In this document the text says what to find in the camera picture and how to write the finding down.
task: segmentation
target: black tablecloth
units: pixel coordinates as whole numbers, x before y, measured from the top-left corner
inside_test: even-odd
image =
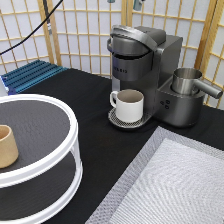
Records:
[[[158,126],[224,150],[224,111],[203,106],[198,123],[177,129],[151,119],[135,132],[115,129],[108,121],[111,80],[75,69],[64,71],[23,93],[58,98],[79,123],[83,178],[71,202],[46,223],[84,223]]]

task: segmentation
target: shoji screen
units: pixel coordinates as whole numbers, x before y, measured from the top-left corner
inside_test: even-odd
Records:
[[[48,0],[49,8],[58,0]],[[121,24],[122,0],[64,0],[51,19],[56,54],[63,66],[93,74],[110,75],[107,39],[111,26]]]
[[[41,0],[1,0],[0,10],[0,52],[20,42],[45,18]],[[39,58],[53,63],[51,47],[46,42],[48,38],[45,24],[24,44],[3,54],[0,75]]]
[[[167,34],[183,37],[179,67],[194,67],[209,3],[210,0],[146,0],[141,12],[131,10],[128,14],[128,25],[164,29]],[[130,11],[133,0],[128,4]]]
[[[201,70],[209,83],[223,89],[224,85],[224,0],[219,0],[210,29]],[[224,97],[206,97],[206,104],[224,110]]]

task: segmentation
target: coffee maker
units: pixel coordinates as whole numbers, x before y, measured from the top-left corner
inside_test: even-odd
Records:
[[[140,121],[128,124],[116,118],[113,108],[108,116],[112,124],[131,130],[151,117],[176,127],[197,122],[205,92],[184,95],[172,89],[182,41],[182,37],[167,35],[160,29],[113,26],[107,41],[112,53],[112,91],[134,89],[143,93],[144,115]]]

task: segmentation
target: wooden cup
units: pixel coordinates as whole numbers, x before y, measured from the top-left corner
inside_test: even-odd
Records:
[[[0,168],[7,167],[18,158],[18,149],[12,129],[0,125]]]

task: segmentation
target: cable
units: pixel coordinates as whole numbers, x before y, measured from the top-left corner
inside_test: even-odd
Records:
[[[19,45],[21,45],[22,43],[24,43],[27,39],[29,39],[37,30],[40,29],[41,26],[43,26],[43,24],[50,18],[50,16],[53,14],[53,12],[57,9],[57,7],[63,2],[63,0],[60,0],[58,2],[58,4],[52,9],[52,11],[49,13],[49,15],[45,18],[45,20],[32,32],[30,33],[25,39],[23,39],[21,42],[19,42],[18,44],[10,47],[9,49],[3,51],[0,53],[0,55],[3,55],[5,53],[7,53],[8,51],[11,51],[12,49],[14,49],[15,47],[18,47]]]

